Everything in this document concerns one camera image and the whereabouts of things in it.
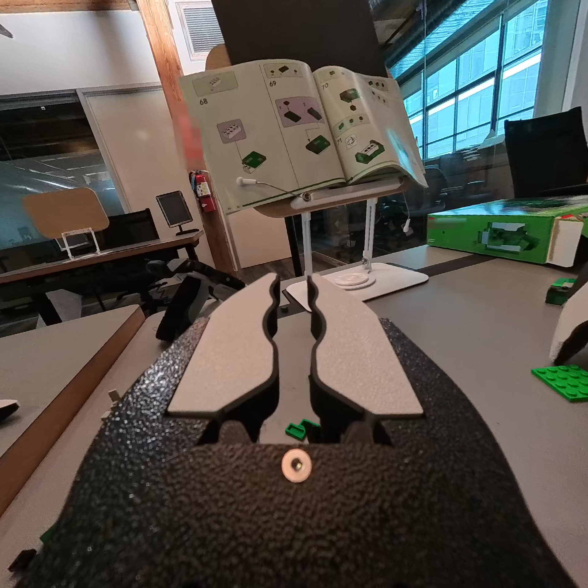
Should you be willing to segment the wooden post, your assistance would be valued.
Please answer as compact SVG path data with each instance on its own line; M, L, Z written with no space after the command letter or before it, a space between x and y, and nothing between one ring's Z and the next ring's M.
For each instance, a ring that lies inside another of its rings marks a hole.
M167 1L137 1L139 13L145 27L153 59L158 71L166 103L172 119L173 133L180 162L190 171L185 162L180 140L178 115L187 105L180 90L179 79L183 76L178 50L172 31L172 22ZM225 273L238 276L233 259L232 247L226 230L224 216L218 204L218 212L202 214L203 229L208 241L215 267Z

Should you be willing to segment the red white fire sign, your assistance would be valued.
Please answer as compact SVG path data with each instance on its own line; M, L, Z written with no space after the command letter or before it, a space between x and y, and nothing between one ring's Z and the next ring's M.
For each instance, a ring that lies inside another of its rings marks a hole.
M198 127L192 126L192 121L183 108L178 115L180 140L188 169L200 170L205 168L202 139Z

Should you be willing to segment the large paned window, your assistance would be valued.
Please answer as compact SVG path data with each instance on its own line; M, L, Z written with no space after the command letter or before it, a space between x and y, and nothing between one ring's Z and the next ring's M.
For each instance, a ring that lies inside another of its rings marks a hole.
M487 145L506 122L562 109L578 1L433 1L389 48L424 160Z

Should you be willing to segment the brown desk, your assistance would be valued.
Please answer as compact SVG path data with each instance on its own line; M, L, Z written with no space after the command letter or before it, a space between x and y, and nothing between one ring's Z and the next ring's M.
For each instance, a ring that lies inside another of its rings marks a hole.
M159 281L146 266L156 255L173 255L178 258L180 249L187 251L188 259L197 260L195 247L204 231L193 231L171 240L156 240L137 245L119 247L99 254L80 256L73 260L44 263L22 270L1 274L1 303L30 301L33 310L46 326L62 323L48 294L67 291L76 295L92 295L104 311L100 294L114 292L137 293L143 309L154 309L155 302L149 291Z

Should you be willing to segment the black office chair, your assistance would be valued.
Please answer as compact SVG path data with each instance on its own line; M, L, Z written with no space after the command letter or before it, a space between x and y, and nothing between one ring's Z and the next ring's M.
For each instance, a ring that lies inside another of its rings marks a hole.
M581 107L504 122L515 199L587 195L587 139Z
M96 233L98 245L102 250L150 242L159 239L151 210L146 208L136 212L107 217L108 227Z

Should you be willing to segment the wall vent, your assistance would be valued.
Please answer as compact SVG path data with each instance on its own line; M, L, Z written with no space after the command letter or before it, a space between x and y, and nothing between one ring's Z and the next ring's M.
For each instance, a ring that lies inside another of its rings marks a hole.
M224 44L211 1L179 1L178 11L191 61L205 61L210 51Z

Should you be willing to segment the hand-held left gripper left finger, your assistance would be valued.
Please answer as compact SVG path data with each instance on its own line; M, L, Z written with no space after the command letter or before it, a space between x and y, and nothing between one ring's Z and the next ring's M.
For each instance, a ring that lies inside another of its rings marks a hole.
M220 426L238 421L253 442L279 403L274 341L281 279L268 273L209 317L168 404L168 415Z

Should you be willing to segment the red fire extinguisher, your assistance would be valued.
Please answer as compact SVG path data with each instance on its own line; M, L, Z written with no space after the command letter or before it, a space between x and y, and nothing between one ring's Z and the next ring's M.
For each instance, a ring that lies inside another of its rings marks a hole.
M188 177L200 213L218 212L217 199L212 189L209 172L206 170L190 170Z

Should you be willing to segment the bright green square lego plate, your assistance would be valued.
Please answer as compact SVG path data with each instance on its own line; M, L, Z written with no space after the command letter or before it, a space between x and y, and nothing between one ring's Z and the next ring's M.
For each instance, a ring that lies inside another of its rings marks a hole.
M577 365L547 366L531 374L572 403L587 402L587 371Z

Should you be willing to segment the large black panel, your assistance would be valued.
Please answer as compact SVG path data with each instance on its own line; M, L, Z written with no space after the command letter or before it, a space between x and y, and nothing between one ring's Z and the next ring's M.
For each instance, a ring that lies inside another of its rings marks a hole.
M368 1L212 1L232 65L290 59L387 77Z

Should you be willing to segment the brown board on clear stand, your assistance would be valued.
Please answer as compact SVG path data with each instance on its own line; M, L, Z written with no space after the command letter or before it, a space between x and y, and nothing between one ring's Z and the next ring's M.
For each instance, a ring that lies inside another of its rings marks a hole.
M100 256L96 233L107 229L109 219L97 194L88 187L23 196L22 204L37 231L49 239L61 240L71 261L76 259L68 238L91 235L95 251L82 259Z

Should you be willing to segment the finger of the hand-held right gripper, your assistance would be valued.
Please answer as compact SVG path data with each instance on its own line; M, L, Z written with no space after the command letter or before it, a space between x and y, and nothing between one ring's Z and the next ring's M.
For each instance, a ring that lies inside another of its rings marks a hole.
M550 363L565 364L587 347L587 283L563 305L550 346Z

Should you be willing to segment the green lego set box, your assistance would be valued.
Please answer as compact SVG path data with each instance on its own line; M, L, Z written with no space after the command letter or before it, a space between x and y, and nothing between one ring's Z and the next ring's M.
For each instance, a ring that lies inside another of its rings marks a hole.
M426 244L497 258L572 267L587 237L587 195L508 199L433 213Z

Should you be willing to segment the green lego build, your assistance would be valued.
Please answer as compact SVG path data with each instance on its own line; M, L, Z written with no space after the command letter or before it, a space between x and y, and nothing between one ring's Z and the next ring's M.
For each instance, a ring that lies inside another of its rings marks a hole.
M568 300L570 292L576 283L574 277L561 277L550 285L546 293L545 303L562 306Z

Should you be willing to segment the spare black white gripper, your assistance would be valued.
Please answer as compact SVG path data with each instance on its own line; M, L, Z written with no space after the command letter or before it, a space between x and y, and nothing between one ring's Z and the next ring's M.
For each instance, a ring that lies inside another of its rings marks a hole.
M156 331L156 338L166 343L195 322L209 298L223 302L246 287L239 278L194 259L153 260L146 268L158 280L182 277Z

